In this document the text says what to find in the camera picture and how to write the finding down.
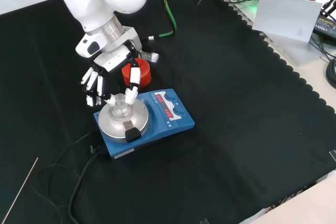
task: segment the red container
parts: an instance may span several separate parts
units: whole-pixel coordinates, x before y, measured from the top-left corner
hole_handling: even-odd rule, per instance
[[[151,69],[147,61],[143,59],[136,58],[135,59],[140,67],[141,79],[139,88],[146,87],[152,80]],[[131,64],[127,64],[122,68],[122,75],[124,76],[124,81],[127,86],[130,85],[130,75],[131,75]]]

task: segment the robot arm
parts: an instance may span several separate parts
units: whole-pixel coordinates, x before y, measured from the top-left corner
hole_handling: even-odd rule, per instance
[[[126,31],[114,15],[114,11],[134,13],[146,0],[64,0],[72,15],[81,23],[86,32],[76,47],[76,52],[89,58],[102,51],[85,73],[81,84],[85,86],[87,104],[94,106],[101,100],[114,105],[113,95],[107,97],[104,91],[103,72],[111,72],[120,65],[131,64],[131,84],[125,91],[125,102],[133,104],[138,95],[140,68],[135,61],[141,43],[136,32]]]

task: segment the black tablecloth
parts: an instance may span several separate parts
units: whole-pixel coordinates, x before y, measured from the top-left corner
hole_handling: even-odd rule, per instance
[[[162,2],[117,16],[141,37],[164,33]],[[328,154],[336,146],[334,110],[258,32],[217,0],[168,3],[177,32],[152,45],[161,56],[149,89],[173,88],[195,128],[93,164],[75,207],[83,223],[239,223],[335,168]],[[35,158],[42,168],[96,130],[100,108],[87,107],[77,85],[89,63],[75,52],[83,31],[62,0],[3,15],[0,28],[5,216]],[[124,91],[120,71],[109,83],[112,93]],[[102,144],[100,136],[84,139],[62,162],[81,170],[90,144]],[[75,182],[60,170],[51,194],[64,201]],[[59,223],[59,216],[27,186],[10,223]]]

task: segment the red led display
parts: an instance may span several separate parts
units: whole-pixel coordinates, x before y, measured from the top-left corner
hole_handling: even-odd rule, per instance
[[[163,102],[163,99],[162,99],[161,95],[157,94],[157,95],[156,95],[156,98],[157,98],[157,100],[158,100],[159,102]]]
[[[172,115],[172,113],[170,112],[170,110],[168,110],[168,109],[164,109],[164,112],[166,112],[166,115],[167,115],[169,118],[173,118],[173,115]]]
[[[174,118],[173,114],[171,113],[171,111],[169,110],[167,104],[164,102],[162,96],[160,94],[156,95],[157,100],[161,103],[164,112],[166,113],[168,118]]]

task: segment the paper sheet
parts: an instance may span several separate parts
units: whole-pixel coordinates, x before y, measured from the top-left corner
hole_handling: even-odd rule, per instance
[[[308,0],[259,0],[253,30],[308,42],[321,7]]]

